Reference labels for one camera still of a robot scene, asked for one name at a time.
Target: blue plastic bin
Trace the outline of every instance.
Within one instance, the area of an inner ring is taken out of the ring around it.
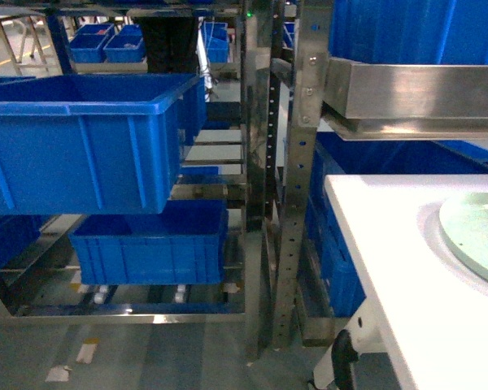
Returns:
[[[182,167],[181,175],[219,175],[220,167],[206,165],[205,167]]]
[[[216,284],[224,276],[223,201],[170,201],[159,215],[95,215],[71,235],[86,284]]]
[[[115,29],[112,23],[84,24],[76,31],[76,35],[103,35],[113,37],[114,34]]]
[[[185,145],[195,143],[195,138],[206,123],[205,93],[206,88],[202,78],[197,85],[185,92],[180,101],[180,121],[181,128],[185,129]]]
[[[488,0],[337,0],[332,55],[364,63],[488,64]]]
[[[283,41],[285,47],[289,47],[293,49],[294,46],[294,23],[292,22],[285,22],[284,23],[284,31],[283,31]]]
[[[333,259],[332,262],[327,262],[327,267],[331,267],[330,272],[322,276],[329,294],[329,304],[336,317],[351,317],[365,299],[358,273],[331,235],[324,240],[323,251],[325,258]]]
[[[207,44],[211,39],[228,40],[228,24],[220,22],[204,22],[201,26],[201,34]]]
[[[2,83],[11,83],[12,81],[22,81],[22,80],[32,80],[34,76],[25,76],[25,77],[1,77],[0,76],[0,84]]]
[[[475,159],[488,157],[488,153],[464,145],[472,154],[470,158],[453,150],[456,144],[449,141],[445,145],[432,141],[343,141],[333,132],[320,132],[316,139],[307,234],[321,253],[321,276],[329,286],[335,314],[350,316],[363,301],[364,293],[325,193],[325,176],[488,174],[488,162]]]
[[[488,165],[454,153],[439,142],[350,142],[333,132],[319,132],[316,139],[311,196],[320,205],[326,175],[488,174]]]
[[[229,54],[228,41],[222,39],[212,38],[206,44],[208,59],[210,63],[227,63]]]
[[[142,37],[143,33],[141,31],[141,27],[139,27],[139,24],[127,24],[117,35],[135,35],[137,37]]]
[[[116,35],[103,49],[109,63],[140,63],[145,57],[145,43],[137,35]]]
[[[30,215],[0,216],[0,268],[40,236],[33,222]]]
[[[109,40],[108,35],[76,35],[69,44],[75,63],[102,63],[105,61],[103,47]]]
[[[0,84],[0,215],[160,213],[188,151],[177,102],[201,82],[145,74]]]

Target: stainless steel shelving rack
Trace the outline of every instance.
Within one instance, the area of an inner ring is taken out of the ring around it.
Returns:
[[[334,334],[332,313],[317,276],[314,249],[303,234],[320,119],[350,140],[488,137],[488,67],[368,65],[329,58],[333,2],[328,0],[302,0],[296,7],[285,0],[167,3],[2,0],[0,13],[47,16],[63,73],[73,72],[73,64],[64,49],[67,36],[59,22],[61,15],[236,17],[237,30],[242,32],[242,93],[240,115],[232,119],[242,130],[242,158],[198,163],[241,164],[242,173],[220,177],[219,184],[183,178],[172,197],[223,197],[242,207],[244,310],[234,312],[224,306],[223,314],[219,305],[213,305],[211,312],[187,313],[163,312],[159,305],[79,305],[44,311],[27,305],[11,312],[11,306],[0,300],[0,324],[244,320],[246,353],[254,360],[264,336],[275,349],[287,347],[297,319],[308,345],[328,345]],[[295,13],[298,44],[292,51],[282,48],[282,26],[285,15]],[[281,84],[290,89],[283,170],[275,164]],[[235,109],[218,104],[218,115]],[[311,305],[308,296],[313,298]]]

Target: white table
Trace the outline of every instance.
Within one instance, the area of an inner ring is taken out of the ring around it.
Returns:
[[[325,189],[402,388],[488,389],[488,283],[438,219],[488,175],[330,175]]]

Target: floor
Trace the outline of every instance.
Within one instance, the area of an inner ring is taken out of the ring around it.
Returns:
[[[14,47],[20,35],[9,31]],[[0,76],[15,74],[0,41]],[[26,75],[46,76],[42,69]],[[238,100],[238,83],[220,83],[216,98]],[[287,90],[282,93],[281,123],[285,133]],[[204,132],[200,137],[220,139],[217,132]],[[238,132],[227,137],[238,137]],[[279,136],[279,163],[283,162],[283,143]],[[234,157],[238,148],[206,146],[193,149],[190,158],[209,156]],[[225,167],[223,173],[237,173],[236,167]],[[70,289],[69,274],[55,276],[37,297],[40,303],[70,302],[78,298]],[[147,291],[125,289],[116,300],[143,299]],[[126,326],[52,326],[0,327],[0,390],[9,389],[159,389],[159,390],[286,390],[305,389],[312,368],[324,349],[304,348],[298,337],[282,351],[267,349],[252,365],[244,351],[243,323],[209,323],[181,325]],[[98,348],[90,364],[76,363],[84,340],[98,338]],[[69,380],[48,383],[51,367],[64,365]],[[358,389],[398,389],[386,354],[362,357],[355,366]]]

